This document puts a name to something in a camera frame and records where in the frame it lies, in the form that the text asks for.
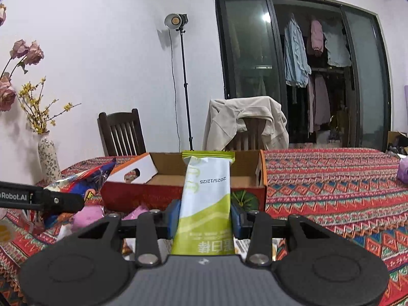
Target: chip bag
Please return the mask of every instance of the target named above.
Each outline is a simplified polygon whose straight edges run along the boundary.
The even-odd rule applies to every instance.
[[[116,159],[98,167],[79,172],[62,180],[51,183],[46,187],[50,191],[76,193],[83,196],[85,205],[95,205],[92,203],[93,198],[100,192],[115,167]],[[74,214],[62,213],[60,215],[42,214],[46,229],[54,226],[56,223],[67,222]]]
[[[230,164],[233,152],[184,151],[188,163],[172,254],[234,254]]]

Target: chair backrest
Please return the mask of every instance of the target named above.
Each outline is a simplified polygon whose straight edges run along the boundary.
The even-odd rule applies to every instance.
[[[116,112],[98,118],[105,147],[109,156],[140,155],[146,152],[139,112]]]
[[[262,132],[265,128],[265,119],[244,118],[247,131],[239,132],[225,146],[225,150],[263,150]]]

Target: cardboard box on table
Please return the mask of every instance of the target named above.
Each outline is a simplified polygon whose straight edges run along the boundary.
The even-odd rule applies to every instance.
[[[101,195],[108,210],[130,212],[141,204],[164,210],[174,199],[181,199],[187,166],[181,153],[145,153],[115,167],[105,182]],[[139,175],[131,183],[125,175]],[[231,166],[231,193],[245,190],[259,200],[265,210],[267,175],[261,150],[235,153]]]

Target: green and white package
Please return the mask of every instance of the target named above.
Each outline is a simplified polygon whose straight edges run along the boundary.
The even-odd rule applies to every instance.
[[[234,254],[231,228],[232,152],[183,152],[188,162],[172,254]]]

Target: table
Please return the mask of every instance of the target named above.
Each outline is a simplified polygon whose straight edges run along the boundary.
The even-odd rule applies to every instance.
[[[63,176],[111,159],[78,162]],[[117,163],[129,159],[118,157]],[[381,305],[404,305],[408,301],[408,188],[396,179],[399,160],[365,148],[266,151],[265,159],[266,211],[274,218],[304,215],[381,256],[390,272]],[[13,306],[25,305],[16,274],[19,266],[54,243],[60,228],[34,237],[16,225],[17,216],[18,210],[8,211],[6,219],[15,224],[16,238],[0,247],[0,293]],[[277,258],[285,255],[283,241]]]

